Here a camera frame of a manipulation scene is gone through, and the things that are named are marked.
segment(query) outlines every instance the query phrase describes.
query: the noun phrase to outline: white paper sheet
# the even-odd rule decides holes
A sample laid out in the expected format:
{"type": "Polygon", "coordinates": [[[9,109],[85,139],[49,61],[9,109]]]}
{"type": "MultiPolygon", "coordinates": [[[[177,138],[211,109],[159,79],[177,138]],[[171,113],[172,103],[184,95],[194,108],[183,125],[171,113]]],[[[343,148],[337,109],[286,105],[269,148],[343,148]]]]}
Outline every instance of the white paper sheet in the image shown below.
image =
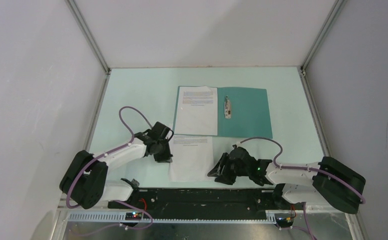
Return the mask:
{"type": "Polygon", "coordinates": [[[170,140],[170,181],[213,181],[214,177],[207,176],[214,167],[212,140],[211,136],[174,135],[170,140]]]}
{"type": "Polygon", "coordinates": [[[179,88],[175,134],[217,135],[217,88],[179,88]]]}

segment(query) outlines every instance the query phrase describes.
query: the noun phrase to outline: table surface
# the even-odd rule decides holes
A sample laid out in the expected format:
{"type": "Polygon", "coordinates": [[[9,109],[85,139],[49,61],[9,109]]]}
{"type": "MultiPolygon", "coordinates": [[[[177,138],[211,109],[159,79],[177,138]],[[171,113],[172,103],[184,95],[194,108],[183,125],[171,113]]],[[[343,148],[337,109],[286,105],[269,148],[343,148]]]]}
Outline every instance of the table surface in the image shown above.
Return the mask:
{"type": "MultiPolygon", "coordinates": [[[[139,109],[151,122],[172,126],[178,86],[246,87],[267,89],[273,139],[284,147],[280,163],[318,162],[322,148],[296,67],[118,68],[111,71],[89,151],[109,150],[126,143],[130,134],[119,119],[122,106],[139,109]]],[[[132,130],[148,125],[136,112],[126,109],[123,119],[132,130]]],[[[242,138],[213,137],[215,163],[222,153],[242,138]]],[[[252,140],[242,145],[250,155],[272,159],[279,148],[271,142],[252,140]]],[[[152,156],[134,160],[113,171],[109,179],[136,179],[143,188],[257,188],[248,177],[228,186],[213,181],[171,182],[169,163],[152,156]]]]}

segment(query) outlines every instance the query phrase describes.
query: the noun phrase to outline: metal clip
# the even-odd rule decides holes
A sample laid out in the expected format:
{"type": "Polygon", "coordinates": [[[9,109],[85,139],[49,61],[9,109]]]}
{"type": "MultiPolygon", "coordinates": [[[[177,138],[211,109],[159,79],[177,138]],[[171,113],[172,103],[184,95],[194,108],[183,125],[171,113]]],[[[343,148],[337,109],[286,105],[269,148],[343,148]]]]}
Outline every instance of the metal clip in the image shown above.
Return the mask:
{"type": "Polygon", "coordinates": [[[225,97],[225,118],[231,118],[232,116],[232,106],[231,101],[228,96],[225,97]]]}

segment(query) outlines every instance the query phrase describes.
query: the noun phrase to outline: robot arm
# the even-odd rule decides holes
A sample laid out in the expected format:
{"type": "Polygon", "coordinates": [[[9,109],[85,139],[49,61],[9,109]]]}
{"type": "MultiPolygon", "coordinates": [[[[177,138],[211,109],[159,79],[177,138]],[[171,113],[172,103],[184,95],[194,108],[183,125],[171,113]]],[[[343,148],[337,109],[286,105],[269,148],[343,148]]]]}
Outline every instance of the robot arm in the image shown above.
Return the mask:
{"type": "MultiPolygon", "coordinates": [[[[135,134],[134,140],[127,147],[111,153],[108,151],[91,154],[85,150],[78,152],[60,183],[60,189],[68,194],[79,172],[95,157],[103,155],[87,167],[76,182],[70,197],[85,209],[93,207],[98,201],[126,201],[137,187],[136,183],[106,181],[108,173],[130,161],[149,155],[153,155],[158,163],[171,162],[169,140],[173,131],[170,138],[166,138],[170,131],[170,128],[156,122],[151,129],[135,134]]],[[[320,162],[291,164],[292,166],[324,170],[342,179],[360,194],[363,192],[365,179],[331,157],[324,157],[320,162]]],[[[355,193],[327,175],[316,171],[277,167],[272,160],[256,160],[246,149],[236,145],[229,154],[222,155],[208,176],[216,177],[215,182],[229,185],[234,184],[237,176],[248,176],[260,186],[276,185],[272,197],[280,206],[300,202],[329,203],[342,212],[355,214],[360,204],[360,198],[355,193]]]]}
{"type": "Polygon", "coordinates": [[[269,159],[256,160],[246,149],[234,145],[234,150],[224,153],[208,176],[229,185],[234,184],[237,176],[248,176],[260,186],[276,185],[272,197],[280,206],[308,202],[330,204],[344,213],[357,213],[361,199],[352,190],[327,175],[307,169],[320,169],[336,176],[360,194],[366,182],[361,175],[332,157],[323,157],[320,162],[290,164],[290,167],[277,167],[269,159]]]}
{"type": "Polygon", "coordinates": [[[126,201],[134,185],[131,182],[106,180],[111,171],[130,161],[149,155],[153,155],[154,160],[158,163],[171,162],[172,157],[169,140],[173,137],[173,131],[162,123],[156,122],[151,129],[139,132],[134,137],[132,143],[129,143],[127,147],[113,153],[91,154],[85,150],[78,152],[61,180],[60,189],[67,194],[81,169],[95,157],[104,155],[86,169],[86,172],[77,181],[71,198],[84,209],[93,207],[98,201],[126,201]]]}

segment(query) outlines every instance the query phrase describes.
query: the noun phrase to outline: white wall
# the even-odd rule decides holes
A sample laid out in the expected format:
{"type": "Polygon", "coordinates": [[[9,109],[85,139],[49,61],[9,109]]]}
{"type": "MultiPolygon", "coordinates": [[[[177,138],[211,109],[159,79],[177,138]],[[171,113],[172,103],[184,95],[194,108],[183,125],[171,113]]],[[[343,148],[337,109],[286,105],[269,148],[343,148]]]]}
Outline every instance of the white wall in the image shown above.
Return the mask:
{"type": "Polygon", "coordinates": [[[388,239],[388,1],[348,1],[307,75],[335,157],[366,178],[370,239],[388,239]]]}
{"type": "Polygon", "coordinates": [[[55,211],[103,79],[64,0],[0,0],[0,239],[55,211]]]}
{"type": "Polygon", "coordinates": [[[335,0],[77,0],[111,67],[299,66],[335,0]]]}

